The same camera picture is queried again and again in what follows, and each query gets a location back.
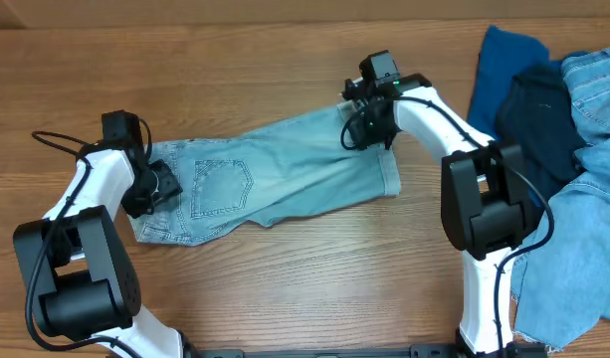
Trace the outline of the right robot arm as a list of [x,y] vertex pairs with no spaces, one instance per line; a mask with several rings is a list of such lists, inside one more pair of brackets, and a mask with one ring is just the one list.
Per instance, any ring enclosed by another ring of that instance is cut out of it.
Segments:
[[461,119],[421,74],[402,76],[387,51],[367,56],[342,97],[356,111],[340,134],[346,150],[415,137],[441,166],[441,221],[462,254],[463,314],[451,344],[413,344],[412,357],[544,357],[541,343],[513,339],[510,273],[526,253],[530,194],[517,144],[499,144]]

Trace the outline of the light blue denim shorts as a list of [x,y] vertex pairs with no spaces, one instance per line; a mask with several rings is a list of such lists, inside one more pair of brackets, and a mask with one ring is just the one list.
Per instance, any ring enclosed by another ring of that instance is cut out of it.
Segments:
[[341,130],[349,103],[284,119],[241,136],[154,144],[182,188],[151,215],[131,220],[141,243],[198,246],[252,221],[270,227],[384,196],[401,182],[382,145],[348,151]]

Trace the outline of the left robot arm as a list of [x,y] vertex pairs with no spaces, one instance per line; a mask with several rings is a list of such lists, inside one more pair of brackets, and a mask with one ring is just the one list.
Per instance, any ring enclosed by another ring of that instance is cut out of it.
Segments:
[[118,210],[132,218],[182,189],[169,166],[152,161],[151,132],[137,115],[102,115],[102,139],[73,151],[76,174],[42,219],[22,224],[13,245],[26,286],[25,322],[47,351],[101,345],[119,357],[198,352],[141,302],[139,280],[117,233]]

